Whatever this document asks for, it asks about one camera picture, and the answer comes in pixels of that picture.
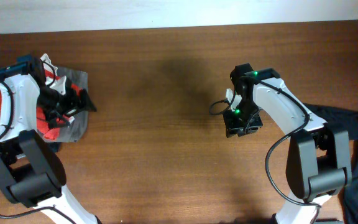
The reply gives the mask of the red orange printed t-shirt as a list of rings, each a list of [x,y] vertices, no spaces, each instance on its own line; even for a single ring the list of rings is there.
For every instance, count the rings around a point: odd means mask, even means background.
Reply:
[[[58,76],[66,76],[72,81],[72,88],[79,93],[80,89],[88,89],[88,74],[79,70],[72,70],[65,67],[58,69]],[[46,142],[76,142],[84,135],[88,126],[88,112],[80,112],[74,115],[72,123],[68,127],[50,129],[48,124],[41,119],[45,116],[41,109],[37,110],[37,128],[39,135]]]

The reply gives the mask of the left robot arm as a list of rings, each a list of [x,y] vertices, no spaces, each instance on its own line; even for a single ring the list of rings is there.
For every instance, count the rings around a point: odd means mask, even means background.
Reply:
[[[86,123],[96,111],[87,86],[62,74],[47,54],[25,55],[0,69],[0,191],[26,214],[55,223],[98,223],[67,186],[54,129]]]

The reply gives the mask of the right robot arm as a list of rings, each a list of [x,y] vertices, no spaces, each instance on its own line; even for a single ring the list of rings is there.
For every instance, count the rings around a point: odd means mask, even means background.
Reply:
[[[230,73],[222,111],[226,136],[245,136],[263,126],[265,111],[284,133],[267,152],[265,172],[275,191],[285,199],[271,223],[317,223],[322,205],[352,182],[349,134],[339,123],[330,123],[308,109],[272,68],[254,70],[237,65]],[[270,156],[289,142],[285,175],[290,193],[285,195],[270,173]]]

